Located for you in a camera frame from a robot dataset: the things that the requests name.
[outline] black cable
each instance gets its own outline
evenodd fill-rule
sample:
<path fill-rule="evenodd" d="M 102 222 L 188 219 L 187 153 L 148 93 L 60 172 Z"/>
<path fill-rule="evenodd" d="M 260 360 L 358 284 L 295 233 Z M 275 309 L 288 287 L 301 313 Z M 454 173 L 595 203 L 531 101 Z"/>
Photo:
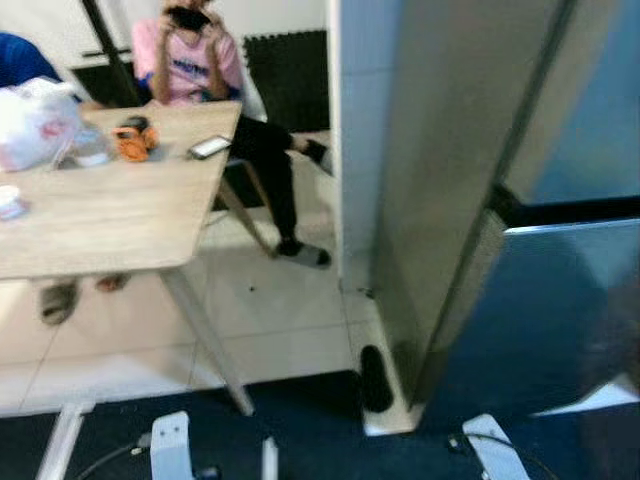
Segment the black cable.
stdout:
<path fill-rule="evenodd" d="M 484 433 L 460 433 L 460 434 L 456 434 L 456 435 L 451 435 L 449 438 L 450 439 L 455 439 L 455 438 L 459 438 L 459 437 L 463 437 L 463 438 L 466 438 L 466 439 L 469 439 L 469 438 L 480 438 L 480 439 L 484 439 L 484 440 L 492 440 L 492 441 L 494 441 L 496 443 L 504 445 L 505 447 L 509 447 L 514 452 L 516 452 L 518 455 L 520 455 L 523 458 L 526 458 L 527 460 L 535 463 L 552 480 L 560 480 L 560 477 L 558 477 L 555 473 L 553 473 L 553 470 L 551 470 L 549 467 L 547 467 L 547 465 L 545 465 L 542 462 L 542 460 L 540 460 L 534 454 L 532 454 L 531 452 L 528 452 L 527 450 L 523 450 L 520 447 L 516 447 L 511 442 L 507 442 L 506 440 L 503 440 L 502 438 L 494 437 L 493 435 L 485 435 Z"/>
<path fill-rule="evenodd" d="M 124 447 L 117 448 L 116 450 L 106 454 L 105 456 L 99 458 L 98 460 L 93 462 L 91 465 L 89 465 L 85 470 L 82 471 L 82 473 L 80 473 L 80 475 L 76 477 L 76 480 L 86 480 L 91 475 L 93 475 L 95 471 L 98 470 L 99 468 L 103 467 L 107 463 L 111 462 L 112 460 L 115 460 L 118 457 L 121 457 L 126 453 L 131 453 L 131 450 L 137 447 L 138 447 L 137 443 L 130 443 L 129 445 L 125 445 Z"/>

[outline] person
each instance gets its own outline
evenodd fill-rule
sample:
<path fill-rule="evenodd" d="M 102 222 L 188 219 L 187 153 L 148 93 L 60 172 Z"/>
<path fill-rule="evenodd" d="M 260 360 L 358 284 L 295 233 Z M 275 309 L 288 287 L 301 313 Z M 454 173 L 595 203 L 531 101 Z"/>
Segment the person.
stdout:
<path fill-rule="evenodd" d="M 205 9 L 208 0 L 165 0 L 159 20 L 133 27 L 133 60 L 136 78 L 148 87 L 155 102 L 190 105 L 242 98 L 242 67 L 232 36 L 222 19 Z M 192 31 L 175 23 L 173 7 L 199 11 L 209 23 Z M 234 157 L 250 162 L 271 203 L 280 233 L 280 257 L 316 268 L 327 268 L 329 253 L 302 243 L 296 236 L 296 207 L 291 158 L 287 150 L 306 155 L 330 174 L 330 151 L 313 140 L 293 137 L 271 123 L 240 116 L 230 149 Z"/>
<path fill-rule="evenodd" d="M 61 82 L 62 79 L 40 50 L 28 40 L 0 32 L 0 88 L 20 85 L 36 77 L 48 77 Z M 85 109 L 95 109 L 97 104 L 85 102 Z M 125 275 L 110 275 L 96 283 L 96 288 L 112 292 L 124 287 Z M 78 300 L 77 279 L 58 280 L 40 293 L 42 321 L 58 325 L 68 319 Z"/>

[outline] orange object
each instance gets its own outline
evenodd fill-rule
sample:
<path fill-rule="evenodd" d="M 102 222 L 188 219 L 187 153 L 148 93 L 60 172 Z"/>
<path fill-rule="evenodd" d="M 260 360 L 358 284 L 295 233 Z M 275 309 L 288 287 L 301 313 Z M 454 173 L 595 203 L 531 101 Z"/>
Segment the orange object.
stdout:
<path fill-rule="evenodd" d="M 125 160 L 144 162 L 149 152 L 158 146 L 158 133 L 146 117 L 130 117 L 113 129 L 118 151 Z"/>

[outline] smartphone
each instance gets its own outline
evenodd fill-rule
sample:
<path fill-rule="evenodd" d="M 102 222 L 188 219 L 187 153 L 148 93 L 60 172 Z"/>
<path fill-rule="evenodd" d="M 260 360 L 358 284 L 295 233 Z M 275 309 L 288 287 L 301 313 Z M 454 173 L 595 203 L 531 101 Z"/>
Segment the smartphone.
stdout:
<path fill-rule="evenodd" d="M 216 153 L 221 152 L 222 150 L 224 150 L 225 148 L 229 148 L 230 146 L 231 140 L 216 135 L 215 137 L 195 144 L 188 150 L 187 153 L 189 153 L 189 155 L 191 155 L 196 160 L 206 160 L 211 155 L 215 155 Z"/>
<path fill-rule="evenodd" d="M 174 23 L 179 28 L 185 30 L 191 30 L 193 32 L 199 32 L 202 27 L 211 23 L 209 17 L 198 10 L 191 10 L 184 7 L 171 7 L 166 10 L 167 14 L 171 15 Z"/>

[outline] white plastic bag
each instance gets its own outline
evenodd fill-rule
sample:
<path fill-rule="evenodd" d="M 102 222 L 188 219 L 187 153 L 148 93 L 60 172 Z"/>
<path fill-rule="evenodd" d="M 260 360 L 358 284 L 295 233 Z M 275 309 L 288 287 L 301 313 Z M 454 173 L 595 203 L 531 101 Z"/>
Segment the white plastic bag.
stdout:
<path fill-rule="evenodd" d="M 36 78 L 0 89 L 0 170 L 24 170 L 66 150 L 82 121 L 73 86 Z"/>

